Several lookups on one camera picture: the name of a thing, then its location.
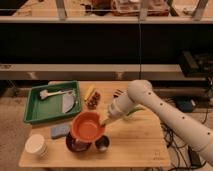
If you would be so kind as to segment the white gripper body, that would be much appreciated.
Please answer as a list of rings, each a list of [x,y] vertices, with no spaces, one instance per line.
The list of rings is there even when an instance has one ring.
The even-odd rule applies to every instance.
[[[119,119],[129,110],[129,102],[122,97],[115,98],[112,103],[108,106],[108,117],[110,119]]]

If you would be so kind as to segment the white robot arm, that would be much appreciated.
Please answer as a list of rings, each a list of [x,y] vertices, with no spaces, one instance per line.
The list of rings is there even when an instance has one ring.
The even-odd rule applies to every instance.
[[[138,104],[153,111],[182,140],[213,167],[213,130],[162,100],[147,80],[131,81],[124,93],[115,98],[107,109],[108,125],[122,118]]]

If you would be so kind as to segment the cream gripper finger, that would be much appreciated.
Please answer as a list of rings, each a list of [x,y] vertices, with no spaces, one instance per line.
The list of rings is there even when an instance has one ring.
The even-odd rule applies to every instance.
[[[116,119],[114,119],[114,118],[107,118],[101,122],[101,127],[105,127],[106,125],[109,125],[115,121],[116,121]]]

